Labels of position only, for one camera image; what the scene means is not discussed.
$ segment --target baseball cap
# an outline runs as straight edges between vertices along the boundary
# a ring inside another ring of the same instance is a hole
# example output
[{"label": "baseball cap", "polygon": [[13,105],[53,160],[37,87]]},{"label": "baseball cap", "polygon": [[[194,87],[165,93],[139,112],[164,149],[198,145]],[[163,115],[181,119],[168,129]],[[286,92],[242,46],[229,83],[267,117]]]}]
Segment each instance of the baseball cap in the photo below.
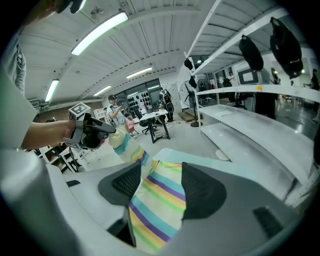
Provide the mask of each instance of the baseball cap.
[{"label": "baseball cap", "polygon": [[108,100],[109,101],[113,101],[113,100],[116,100],[118,97],[116,95],[109,95],[108,96]]}]

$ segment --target colorful striped fabric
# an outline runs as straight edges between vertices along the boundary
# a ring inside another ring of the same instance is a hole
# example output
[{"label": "colorful striped fabric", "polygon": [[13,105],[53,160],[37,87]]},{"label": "colorful striped fabric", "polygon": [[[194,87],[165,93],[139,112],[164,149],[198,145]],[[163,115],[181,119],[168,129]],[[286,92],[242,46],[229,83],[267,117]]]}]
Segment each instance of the colorful striped fabric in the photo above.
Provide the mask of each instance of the colorful striped fabric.
[{"label": "colorful striped fabric", "polygon": [[156,254],[178,232],[186,209],[182,165],[152,161],[132,137],[117,130],[109,144],[125,163],[141,163],[142,183],[129,203],[137,249]]},{"label": "colorful striped fabric", "polygon": [[136,246],[149,254],[157,253],[178,232],[186,209],[181,164],[153,161],[152,165],[153,171],[129,204]]}]

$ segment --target pink chair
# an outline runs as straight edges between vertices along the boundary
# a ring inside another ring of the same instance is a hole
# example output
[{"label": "pink chair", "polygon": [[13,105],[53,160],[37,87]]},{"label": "pink chair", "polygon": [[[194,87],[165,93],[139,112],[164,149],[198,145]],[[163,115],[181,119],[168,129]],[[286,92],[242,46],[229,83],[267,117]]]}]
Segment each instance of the pink chair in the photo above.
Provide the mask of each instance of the pink chair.
[{"label": "pink chair", "polygon": [[125,122],[126,122],[126,125],[128,127],[129,134],[131,134],[133,132],[136,132],[137,134],[139,134],[139,132],[137,132],[135,130],[135,122],[133,120],[129,120],[128,118],[125,118]]}]

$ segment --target brick wall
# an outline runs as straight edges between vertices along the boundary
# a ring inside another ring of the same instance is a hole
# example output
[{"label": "brick wall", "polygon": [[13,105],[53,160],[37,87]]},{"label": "brick wall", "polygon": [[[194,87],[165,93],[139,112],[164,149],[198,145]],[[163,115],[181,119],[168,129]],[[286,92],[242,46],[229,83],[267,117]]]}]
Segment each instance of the brick wall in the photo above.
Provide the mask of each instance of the brick wall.
[{"label": "brick wall", "polygon": [[[101,109],[103,107],[101,102],[86,103],[86,105],[91,108],[91,115],[93,117],[95,117],[93,110]],[[51,119],[52,117],[54,117],[58,121],[69,120],[68,109],[70,108],[71,106],[68,106],[40,113],[38,116],[34,118],[33,121],[36,123],[45,123],[48,119]]]}]

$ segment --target man wearing cap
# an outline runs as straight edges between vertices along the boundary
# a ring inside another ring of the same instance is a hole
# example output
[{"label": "man wearing cap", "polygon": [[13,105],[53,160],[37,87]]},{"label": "man wearing cap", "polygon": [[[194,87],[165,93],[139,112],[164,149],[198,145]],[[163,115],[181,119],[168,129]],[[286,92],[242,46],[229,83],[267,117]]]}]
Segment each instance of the man wearing cap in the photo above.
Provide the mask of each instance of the man wearing cap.
[{"label": "man wearing cap", "polygon": [[126,123],[126,118],[121,113],[123,106],[117,105],[118,97],[115,95],[109,95],[108,100],[110,104],[106,108],[106,114],[110,121],[110,124],[115,128],[118,128],[126,133],[129,133],[127,123]]}]

